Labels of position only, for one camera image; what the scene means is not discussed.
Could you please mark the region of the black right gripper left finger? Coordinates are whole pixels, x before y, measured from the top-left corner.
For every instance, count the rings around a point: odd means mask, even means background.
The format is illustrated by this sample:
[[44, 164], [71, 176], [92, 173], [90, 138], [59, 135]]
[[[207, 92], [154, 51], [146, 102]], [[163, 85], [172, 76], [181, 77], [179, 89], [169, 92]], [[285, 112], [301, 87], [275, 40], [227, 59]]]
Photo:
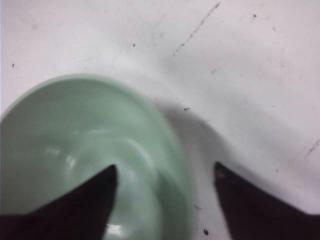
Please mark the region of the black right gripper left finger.
[[115, 165], [65, 195], [27, 214], [2, 214], [2, 240], [100, 240], [118, 184]]

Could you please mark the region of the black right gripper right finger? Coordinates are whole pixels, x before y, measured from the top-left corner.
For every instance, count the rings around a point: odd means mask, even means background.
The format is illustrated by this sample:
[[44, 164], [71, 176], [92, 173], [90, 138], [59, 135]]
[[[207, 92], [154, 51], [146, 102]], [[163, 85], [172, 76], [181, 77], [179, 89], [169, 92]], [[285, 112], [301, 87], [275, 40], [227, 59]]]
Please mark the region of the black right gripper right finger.
[[320, 216], [259, 189], [220, 162], [214, 186], [233, 240], [318, 240]]

